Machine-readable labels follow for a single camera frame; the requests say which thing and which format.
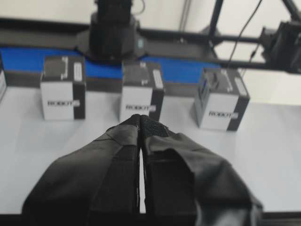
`white table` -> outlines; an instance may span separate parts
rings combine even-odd
[[[119,94],[88,92],[84,121],[44,121],[40,90],[0,103],[0,214],[19,214],[52,161],[119,123]],[[225,157],[265,211],[301,211],[301,107],[250,104],[238,132],[200,130],[192,98],[166,97],[161,122]]]

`metal frame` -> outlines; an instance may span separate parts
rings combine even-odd
[[[301,21],[301,14],[292,0],[282,0],[293,20]],[[218,59],[214,46],[223,41],[236,42],[238,36],[216,34],[216,26],[223,0],[216,0],[207,33],[170,32],[143,29],[137,34],[145,40],[145,55],[210,62],[227,66],[228,60]],[[0,19],[0,46],[43,47],[78,50],[78,34],[89,30],[88,24],[52,23],[29,20]],[[239,42],[260,43],[259,38],[241,37]],[[268,62],[233,60],[232,68],[282,70]]]

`white box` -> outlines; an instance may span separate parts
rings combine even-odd
[[[195,97],[198,125],[202,129],[236,131],[249,101],[238,71],[206,68]]]
[[[45,120],[85,118],[86,76],[83,57],[46,57],[40,87]]]
[[[123,62],[120,121],[125,121],[133,114],[144,114],[159,121],[164,94],[160,64]]]

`box label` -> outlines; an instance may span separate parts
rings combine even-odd
[[[153,74],[154,74],[154,80],[155,80],[156,87],[158,89],[163,89],[163,81],[162,81],[162,77],[161,77],[161,72],[159,70],[153,70]]]
[[[83,80],[83,71],[81,63],[74,63],[74,80],[75,81],[82,81]]]
[[[242,96],[247,96],[247,92],[246,92],[245,86],[244,86],[243,81],[241,80],[241,78],[235,78],[234,81],[235,81],[235,83],[237,85],[239,93]]]

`white wall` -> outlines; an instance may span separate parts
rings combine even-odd
[[[142,26],[177,30],[184,0],[145,0],[145,12],[137,16]],[[134,0],[132,12],[142,9],[141,0]],[[94,0],[0,0],[0,17],[90,23],[97,7]]]
[[[177,30],[184,0],[145,0],[146,10],[138,16],[143,27]],[[238,35],[254,10],[257,0],[224,0],[218,29],[223,34]],[[295,0],[301,8],[301,1]],[[193,0],[187,31],[199,32],[210,23],[214,0]],[[141,0],[134,0],[133,12],[142,8]],[[96,11],[94,0],[0,0],[0,17],[18,17],[50,21],[89,23]],[[258,36],[263,26],[278,28],[280,21],[289,20],[281,0],[263,0],[257,14],[244,35]],[[228,59],[233,43],[216,48],[219,57]],[[248,60],[254,45],[239,44],[234,59]],[[263,61],[257,52],[254,60]],[[282,72],[248,70],[245,82],[254,102],[301,105],[301,76]]]

